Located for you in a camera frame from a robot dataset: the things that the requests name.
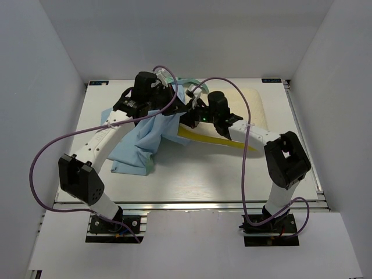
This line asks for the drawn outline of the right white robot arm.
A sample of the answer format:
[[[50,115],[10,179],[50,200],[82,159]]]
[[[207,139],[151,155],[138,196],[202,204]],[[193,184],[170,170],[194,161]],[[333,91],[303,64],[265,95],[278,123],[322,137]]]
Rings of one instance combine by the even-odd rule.
[[[272,180],[270,195],[262,209],[262,219],[251,226],[263,226],[275,232],[284,224],[296,187],[311,169],[310,160],[298,138],[288,131],[275,133],[258,127],[231,113],[223,92],[213,91],[204,102],[197,90],[187,90],[190,100],[180,123],[181,136],[193,141],[243,148],[249,147],[265,156]]]

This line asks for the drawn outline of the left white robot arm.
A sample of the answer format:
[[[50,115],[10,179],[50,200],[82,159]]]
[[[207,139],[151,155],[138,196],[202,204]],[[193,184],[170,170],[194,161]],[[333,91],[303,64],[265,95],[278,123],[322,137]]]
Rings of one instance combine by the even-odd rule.
[[[182,105],[177,84],[168,83],[161,72],[139,72],[134,85],[125,90],[113,105],[105,124],[99,126],[79,150],[59,159],[62,191],[98,214],[109,231],[120,230],[123,210],[105,194],[104,183],[99,177],[102,165],[137,123],[155,117],[156,113],[173,115]]]

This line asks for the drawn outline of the light blue pillowcase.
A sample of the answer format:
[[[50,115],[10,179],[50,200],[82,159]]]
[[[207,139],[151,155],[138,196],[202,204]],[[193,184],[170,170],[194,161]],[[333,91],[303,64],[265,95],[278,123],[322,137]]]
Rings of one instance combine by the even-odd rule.
[[[190,140],[178,135],[181,115],[159,114],[140,121],[108,156],[113,162],[111,172],[147,176],[155,168],[153,155],[157,153],[162,139],[188,145]]]

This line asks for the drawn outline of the cream yellow foam pillow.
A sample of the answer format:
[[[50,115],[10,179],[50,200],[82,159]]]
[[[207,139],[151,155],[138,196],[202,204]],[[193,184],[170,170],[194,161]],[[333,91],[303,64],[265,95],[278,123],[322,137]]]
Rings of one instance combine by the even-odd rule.
[[[220,91],[224,93],[227,98],[228,107],[230,108],[231,113],[241,116],[246,120],[248,118],[248,111],[238,91],[234,88],[221,89]],[[251,123],[265,130],[268,129],[266,115],[259,92],[253,88],[244,88],[242,89],[242,93],[244,94],[251,111]],[[243,143],[230,141],[219,135],[212,123],[200,122],[196,128],[190,128],[184,124],[180,124],[177,135],[191,141],[241,149],[244,147]]]

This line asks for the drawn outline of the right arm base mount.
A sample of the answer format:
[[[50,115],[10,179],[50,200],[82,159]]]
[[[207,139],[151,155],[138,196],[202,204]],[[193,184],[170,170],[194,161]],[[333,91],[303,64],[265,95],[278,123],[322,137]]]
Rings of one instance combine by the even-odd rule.
[[[299,246],[298,229],[293,214],[277,217],[276,219],[252,226],[242,215],[242,224],[239,229],[243,233],[245,247],[281,247]]]

